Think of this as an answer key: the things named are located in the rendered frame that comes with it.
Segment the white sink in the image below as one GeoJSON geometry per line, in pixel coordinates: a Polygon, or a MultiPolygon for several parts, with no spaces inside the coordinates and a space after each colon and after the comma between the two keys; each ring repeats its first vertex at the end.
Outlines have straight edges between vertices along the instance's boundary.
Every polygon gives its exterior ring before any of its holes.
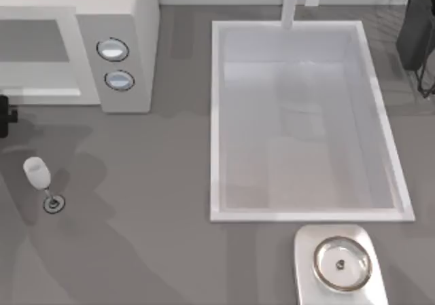
{"type": "Polygon", "coordinates": [[[215,21],[209,218],[412,222],[359,20],[215,21]]]}

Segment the round silver microwave knob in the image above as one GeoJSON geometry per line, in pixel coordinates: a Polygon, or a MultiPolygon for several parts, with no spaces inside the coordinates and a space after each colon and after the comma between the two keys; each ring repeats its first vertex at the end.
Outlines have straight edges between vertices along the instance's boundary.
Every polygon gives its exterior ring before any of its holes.
{"type": "Polygon", "coordinates": [[[135,85],[135,78],[128,71],[112,71],[106,73],[104,77],[105,84],[116,91],[127,91],[135,85]]]}
{"type": "Polygon", "coordinates": [[[109,62],[121,62],[129,55],[128,46],[122,40],[114,37],[99,41],[96,49],[98,55],[109,62]]]}

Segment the pale microwave oven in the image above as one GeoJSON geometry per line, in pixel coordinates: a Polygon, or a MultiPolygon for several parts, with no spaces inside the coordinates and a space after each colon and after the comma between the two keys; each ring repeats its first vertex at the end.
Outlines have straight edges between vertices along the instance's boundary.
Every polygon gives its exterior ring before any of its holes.
{"type": "Polygon", "coordinates": [[[0,0],[0,6],[73,7],[86,47],[100,103],[105,113],[147,113],[152,104],[160,10],[158,0],[0,0]],[[129,48],[121,62],[97,53],[97,43],[114,37],[129,48]],[[109,88],[106,73],[128,71],[135,85],[127,91],[109,88]]]}

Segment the pale grey rounded tray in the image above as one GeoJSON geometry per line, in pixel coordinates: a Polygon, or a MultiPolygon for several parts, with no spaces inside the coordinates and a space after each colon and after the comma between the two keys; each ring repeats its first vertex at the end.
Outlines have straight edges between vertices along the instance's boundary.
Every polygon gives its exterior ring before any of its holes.
{"type": "Polygon", "coordinates": [[[294,237],[294,276],[298,305],[389,305],[379,259],[367,231],[356,224],[309,224],[294,237]],[[345,236],[358,241],[373,264],[368,283],[357,291],[335,292],[319,282],[313,272],[314,248],[325,238],[345,236]]]}

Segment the tall white tap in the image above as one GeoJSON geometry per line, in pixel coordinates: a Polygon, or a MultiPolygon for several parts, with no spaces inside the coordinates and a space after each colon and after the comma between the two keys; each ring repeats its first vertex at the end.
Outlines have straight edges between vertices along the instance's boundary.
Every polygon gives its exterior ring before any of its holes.
{"type": "Polygon", "coordinates": [[[281,28],[290,30],[294,22],[297,0],[283,0],[281,9],[281,28]]]}

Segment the clear glass bowl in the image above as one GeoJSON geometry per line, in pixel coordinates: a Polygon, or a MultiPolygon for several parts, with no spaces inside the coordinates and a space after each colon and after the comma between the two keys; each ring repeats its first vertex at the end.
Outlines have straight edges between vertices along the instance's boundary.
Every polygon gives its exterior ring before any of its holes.
{"type": "Polygon", "coordinates": [[[373,264],[368,251],[345,236],[323,239],[313,252],[313,272],[325,287],[341,293],[362,289],[370,280],[373,264]]]}

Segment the clear wine glass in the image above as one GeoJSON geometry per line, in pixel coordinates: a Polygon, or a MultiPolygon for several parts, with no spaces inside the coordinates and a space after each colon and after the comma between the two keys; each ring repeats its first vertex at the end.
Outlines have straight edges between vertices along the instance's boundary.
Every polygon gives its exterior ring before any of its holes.
{"type": "Polygon", "coordinates": [[[37,190],[43,191],[46,198],[43,202],[43,209],[48,214],[60,213],[65,205],[65,198],[60,194],[53,194],[50,191],[52,176],[46,163],[40,157],[27,158],[23,165],[23,171],[29,183],[37,190]]]}

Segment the pale microwave door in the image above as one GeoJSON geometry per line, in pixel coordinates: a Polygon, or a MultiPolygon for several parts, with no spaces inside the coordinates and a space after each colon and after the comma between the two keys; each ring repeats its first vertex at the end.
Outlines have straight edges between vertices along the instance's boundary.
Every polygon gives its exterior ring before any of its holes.
{"type": "Polygon", "coordinates": [[[98,105],[73,7],[0,6],[0,94],[18,105],[98,105]]]}

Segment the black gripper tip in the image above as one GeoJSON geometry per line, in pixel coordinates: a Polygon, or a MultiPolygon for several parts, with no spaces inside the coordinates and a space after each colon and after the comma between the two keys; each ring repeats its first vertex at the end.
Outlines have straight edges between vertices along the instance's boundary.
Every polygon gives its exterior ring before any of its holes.
{"type": "Polygon", "coordinates": [[[0,139],[9,134],[9,125],[18,122],[18,109],[10,105],[9,98],[0,94],[0,139]]]}

